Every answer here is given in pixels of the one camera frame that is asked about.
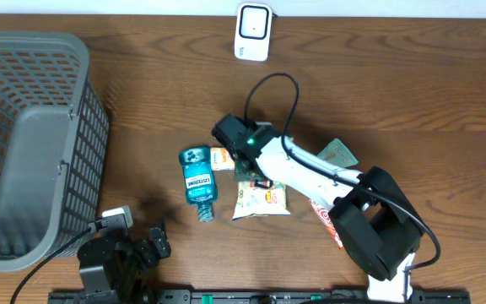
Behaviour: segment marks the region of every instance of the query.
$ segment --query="wooden tabletop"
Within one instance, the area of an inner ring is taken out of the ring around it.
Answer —
[[[486,20],[278,17],[266,62],[235,58],[234,28],[231,17],[0,15],[0,30],[73,33],[89,48],[91,81],[113,116],[100,211],[131,206],[136,237],[166,219],[173,252],[158,281],[202,290],[367,284],[293,189],[283,218],[232,222],[229,172],[215,175],[213,223],[199,223],[185,201],[178,153],[216,144],[213,125],[241,115],[252,86],[280,71],[300,82],[295,142],[318,153],[340,138],[357,169],[389,171],[439,237],[440,261],[414,271],[413,283],[465,288],[486,303]],[[293,97],[288,80],[272,79],[250,116],[280,128]],[[425,237],[416,261],[433,253]],[[27,271],[0,274],[1,303]],[[81,286],[77,259],[57,259],[19,303]]]

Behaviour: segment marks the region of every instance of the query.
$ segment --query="basket bottom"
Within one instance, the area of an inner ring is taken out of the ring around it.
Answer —
[[[22,256],[46,234],[69,126],[64,106],[37,106],[16,119],[0,177],[0,255]]]

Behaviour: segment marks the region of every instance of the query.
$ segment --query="red candy wrapper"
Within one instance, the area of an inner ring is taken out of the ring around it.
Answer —
[[[314,209],[314,212],[316,212],[316,215],[320,218],[321,222],[324,223],[326,226],[327,230],[333,237],[333,240],[337,242],[338,248],[343,249],[343,242],[341,241],[340,236],[338,236],[337,231],[335,230],[335,226],[333,226],[333,223],[331,222],[331,219],[329,218],[329,211],[325,210],[320,206],[317,202],[311,200],[310,205],[312,205],[312,208]]]

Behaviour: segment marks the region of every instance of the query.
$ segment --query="wood grain surface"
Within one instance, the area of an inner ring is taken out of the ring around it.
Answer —
[[[266,62],[233,54],[235,18],[0,15],[0,30],[61,31],[89,48],[90,77],[112,115],[100,210],[130,205],[143,236],[160,217],[173,248],[152,283],[195,289],[331,289],[365,274],[309,205],[289,189],[290,217],[232,222],[236,183],[216,174],[215,220],[188,206],[177,155],[216,144],[213,125],[240,115],[252,86],[284,71],[300,82],[290,127],[318,153],[340,138],[360,160],[397,180],[439,237],[442,258],[414,271],[427,289],[465,288],[486,303],[486,20],[283,18]],[[280,128],[294,97],[286,79],[255,94],[250,116]],[[417,261],[434,248],[424,238]],[[27,271],[0,274],[8,302]],[[46,265],[19,303],[78,289],[76,258]]]

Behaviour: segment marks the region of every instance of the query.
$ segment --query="basket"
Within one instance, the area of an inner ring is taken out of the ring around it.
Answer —
[[[0,271],[29,267],[95,217],[109,123],[88,68],[73,35],[0,32]]]

